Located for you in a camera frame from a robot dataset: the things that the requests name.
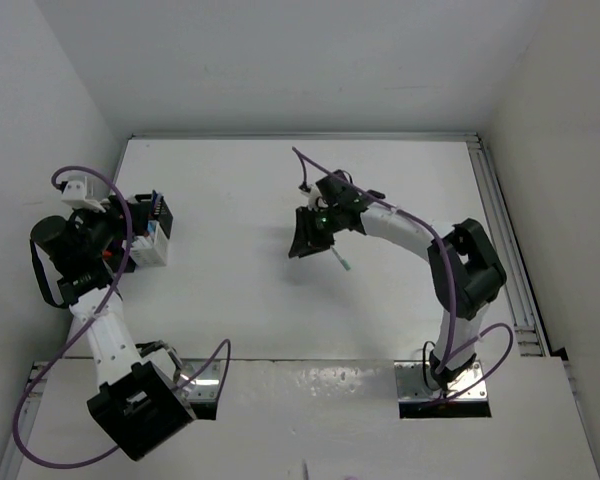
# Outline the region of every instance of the white robotic arm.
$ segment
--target white robotic arm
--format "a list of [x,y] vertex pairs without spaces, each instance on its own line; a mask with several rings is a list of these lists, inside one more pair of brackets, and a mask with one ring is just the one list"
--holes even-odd
[[[118,270],[122,242],[128,240],[121,200],[110,197],[96,202],[85,195],[87,190],[84,179],[67,182],[63,200],[74,208],[73,214],[69,219],[46,217],[33,227],[33,266],[45,301],[69,308],[80,330],[89,324],[86,335],[99,392],[87,401],[87,407],[115,443],[131,459],[139,460],[196,415],[178,391],[180,359],[163,342],[135,345],[124,324],[122,299],[116,291],[110,292],[111,272]],[[151,249],[158,233],[170,236],[173,217],[161,195],[137,195],[125,202],[134,244],[142,241]],[[49,255],[62,275],[58,281],[61,304],[51,297],[36,246]],[[135,265],[130,262],[124,271],[133,271]],[[106,304],[96,313],[109,293]]]
[[[417,223],[401,217],[378,204],[369,205],[369,208],[360,214],[360,220],[367,235],[388,240],[429,263],[427,250],[433,242],[433,236]],[[446,237],[454,230],[454,225],[448,222],[431,222],[431,226],[441,237]],[[487,303],[478,310],[472,319],[457,318],[451,344],[460,346],[475,337],[480,331],[482,319],[488,308],[489,304]],[[438,359],[442,358],[449,341],[449,321],[450,314],[446,309],[443,309],[440,334],[433,350],[433,354]],[[447,368],[455,371],[468,364],[474,357],[475,345],[471,345],[451,358],[447,363]]]
[[[374,198],[384,199],[383,194],[369,190],[362,195],[341,170],[315,186],[303,185],[301,190],[308,197],[308,206],[296,209],[296,234],[289,257],[328,250],[335,243],[334,233],[348,229],[388,240],[429,263],[436,295],[443,306],[440,334],[430,355],[431,375],[441,388],[446,388],[473,363],[475,348],[469,340],[480,331],[489,303],[506,282],[504,269],[482,226],[472,219],[457,225],[430,224],[442,239],[454,276],[457,316],[453,338],[449,338],[452,319],[448,272],[432,233],[395,209],[373,202]],[[468,346],[441,365],[449,342],[451,349]]]

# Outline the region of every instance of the white enclosure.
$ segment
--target white enclosure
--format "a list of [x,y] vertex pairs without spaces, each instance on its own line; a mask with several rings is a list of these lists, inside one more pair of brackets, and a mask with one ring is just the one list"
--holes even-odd
[[544,0],[37,0],[96,104],[147,131],[475,131]]
[[[12,447],[1,478],[300,480],[302,458],[312,480],[597,478],[558,359],[521,358],[514,349],[486,382],[491,418],[400,420],[393,360],[420,358],[422,343],[438,335],[428,266],[350,232],[336,238],[350,272],[329,252],[288,259],[294,210],[305,202],[292,145],[427,219],[498,224],[485,215],[484,179],[464,139],[131,140],[118,186],[127,195],[162,191],[175,219],[167,267],[123,277],[134,340],[166,340],[182,357],[201,358],[228,336],[234,359],[250,361],[232,364],[217,421],[194,422],[138,463],[118,453],[57,472],[20,464]],[[510,270],[504,240],[498,230],[494,242]],[[485,324],[517,323],[507,302],[516,285],[501,292]],[[504,346],[498,335],[478,346],[484,368]],[[78,344],[71,354],[90,352]],[[31,399],[23,429],[37,454],[78,461],[109,448],[83,406],[96,392],[94,367],[89,358],[61,361],[42,400]]]

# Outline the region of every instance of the black end effector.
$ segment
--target black end effector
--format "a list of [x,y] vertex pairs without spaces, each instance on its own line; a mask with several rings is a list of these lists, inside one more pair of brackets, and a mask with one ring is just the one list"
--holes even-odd
[[[487,303],[493,302],[507,281],[500,259],[480,222],[471,218],[455,225],[453,232],[442,239],[455,280],[456,314],[472,319]],[[437,243],[428,248],[436,296],[450,311],[447,275]]]
[[87,402],[89,413],[132,460],[140,460],[193,420],[189,403],[152,362],[136,363]]
[[[289,258],[302,258],[329,250],[335,244],[333,235],[344,229],[365,234],[360,214],[372,201],[360,195],[347,182],[342,170],[333,173],[342,181],[326,176],[316,182],[321,200],[327,205],[325,208],[296,209],[296,233],[289,250]],[[382,193],[373,190],[369,190],[369,193],[380,199],[385,198]]]

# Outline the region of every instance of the purple cable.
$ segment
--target purple cable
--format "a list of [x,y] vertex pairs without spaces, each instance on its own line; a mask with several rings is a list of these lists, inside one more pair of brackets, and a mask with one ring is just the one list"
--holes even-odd
[[451,342],[453,341],[453,336],[456,331],[456,289],[455,289],[455,283],[454,283],[454,279],[453,279],[453,270],[451,269],[451,261],[449,260],[449,255],[447,254],[447,250],[444,246],[444,242],[442,241],[442,238],[440,238],[440,235],[438,235],[438,233],[434,230],[434,228],[431,225],[429,225],[427,222],[425,222],[424,220],[416,217],[415,215],[413,215],[409,212],[405,212],[404,210],[391,205],[389,202],[385,202],[384,200],[374,197],[373,195],[371,195],[370,193],[361,189],[357,185],[354,185],[353,183],[349,182],[348,180],[342,179],[341,177],[337,176],[335,173],[324,168],[319,163],[315,162],[314,160],[311,160],[309,157],[307,157],[304,153],[302,153],[296,147],[293,147],[292,150],[300,159],[300,163],[303,165],[303,170],[304,170],[304,162],[307,162],[310,165],[312,165],[313,167],[320,170],[322,173],[327,174],[329,177],[334,178],[334,179],[338,180],[339,182],[347,183],[354,190],[356,190],[358,193],[365,196],[369,200],[371,200],[379,205],[382,205],[383,207],[388,208],[391,211],[397,212],[399,215],[403,216],[407,220],[417,223],[418,225],[422,226],[425,230],[427,230],[427,232],[429,232],[431,234],[434,241],[436,242],[436,245],[440,249],[440,255],[442,256],[442,263],[444,264],[444,271],[447,276],[447,288],[449,290],[449,335],[448,335],[448,339],[447,339],[447,344],[444,349],[444,353],[442,355],[442,359],[440,360],[440,365],[438,365],[438,368],[436,369],[436,373],[441,373],[444,370],[444,368],[447,366],[447,363],[449,363],[449,360],[451,360],[451,348],[452,348]]
[[36,463],[42,467],[53,468],[53,469],[57,469],[57,470],[70,470],[73,468],[81,468],[81,467],[86,467],[87,465],[93,465],[94,463],[99,462],[100,460],[102,460],[104,458],[107,458],[113,452],[118,450],[119,447],[115,446],[115,447],[107,450],[103,454],[98,455],[97,457],[90,458],[89,460],[85,460],[82,462],[77,462],[77,463],[49,462],[47,460],[37,457],[33,452],[31,452],[30,450],[27,449],[24,442],[22,441],[22,438],[20,437],[20,431],[18,429],[18,420],[20,419],[20,414],[22,413],[22,408],[24,407],[24,404],[27,401],[27,398],[29,397],[29,395],[31,394],[33,389],[36,387],[36,385],[38,385],[38,383],[40,383],[40,380],[42,380],[42,378],[47,373],[49,373],[49,370],[51,370],[51,368],[56,364],[56,362],[58,360],[60,360],[64,356],[65,353],[67,353],[67,351],[78,341],[78,339],[82,335],[84,335],[85,332],[87,330],[89,330],[89,328],[91,328],[91,325],[93,325],[93,322],[95,322],[97,319],[98,313],[100,313],[102,311],[102,309],[105,307],[105,305],[111,298],[111,295],[113,295],[113,293],[115,292],[116,287],[118,286],[118,283],[120,282],[120,278],[122,277],[122,274],[124,273],[124,270],[127,266],[127,262],[129,261],[129,254],[131,253],[131,243],[133,242],[133,231],[131,229],[131,212],[129,211],[129,207],[127,206],[127,203],[125,202],[124,196],[122,195],[120,190],[118,190],[118,187],[116,187],[115,184],[111,180],[109,180],[107,177],[105,177],[101,173],[99,173],[91,168],[81,167],[81,166],[68,166],[68,167],[63,167],[63,168],[59,169],[51,177],[51,184],[55,188],[60,190],[62,187],[60,186],[60,184],[57,183],[56,180],[58,179],[58,177],[60,175],[62,175],[65,172],[68,172],[68,171],[80,171],[80,172],[88,173],[89,175],[93,175],[94,177],[102,180],[111,190],[113,190],[113,192],[116,194],[116,197],[118,197],[118,199],[120,200],[120,205],[121,205],[122,211],[124,213],[126,245],[125,245],[124,253],[122,255],[122,261],[120,262],[120,268],[118,269],[115,276],[113,277],[111,285],[109,286],[109,290],[107,291],[105,296],[102,298],[102,301],[100,302],[100,304],[95,309],[93,317],[90,318],[82,326],[82,328],[80,330],[78,330],[78,332],[73,337],[71,337],[71,339],[69,339],[69,341],[60,350],[58,350],[58,352],[51,358],[49,363],[47,363],[47,365],[45,365],[45,367],[40,371],[40,373],[38,373],[38,375],[33,380],[31,380],[31,383],[29,384],[29,386],[27,386],[27,388],[25,388],[24,393],[20,397],[20,400],[18,400],[18,404],[16,406],[16,411],[13,414],[11,433],[13,434],[13,440],[14,440],[16,446],[18,447],[18,449],[22,452],[22,454],[26,458],[31,460],[33,463]]
[[482,377],[480,377],[480,379],[478,379],[476,382],[474,382],[472,385],[468,386],[464,390],[455,392],[452,395],[449,395],[448,397],[438,398],[436,400],[432,400],[431,402],[423,403],[420,408],[442,405],[443,403],[447,403],[455,398],[458,398],[460,395],[464,395],[469,390],[471,390],[473,387],[478,385],[480,382],[485,381],[487,378],[489,378],[491,375],[493,375],[496,372],[496,370],[498,370],[498,368],[500,368],[500,365],[502,365],[504,363],[504,361],[507,359],[507,357],[511,353],[511,349],[513,348],[513,338],[514,338],[513,330],[511,330],[511,327],[509,325],[507,325],[506,323],[502,323],[502,322],[494,323],[493,325],[489,325],[483,331],[481,331],[477,336],[470,338],[469,340],[464,342],[462,345],[460,345],[458,348],[456,348],[453,352],[451,352],[451,356],[449,357],[449,360],[451,360],[453,357],[455,357],[457,354],[459,354],[465,348],[468,348],[471,345],[473,345],[474,343],[476,343],[478,340],[480,340],[480,338],[484,337],[485,335],[487,335],[492,330],[495,330],[496,328],[504,328],[507,331],[507,333],[509,334],[509,344],[507,345],[507,349],[505,350],[504,354],[495,363],[495,365],[493,367],[491,367],[491,369],[487,373],[482,375]]

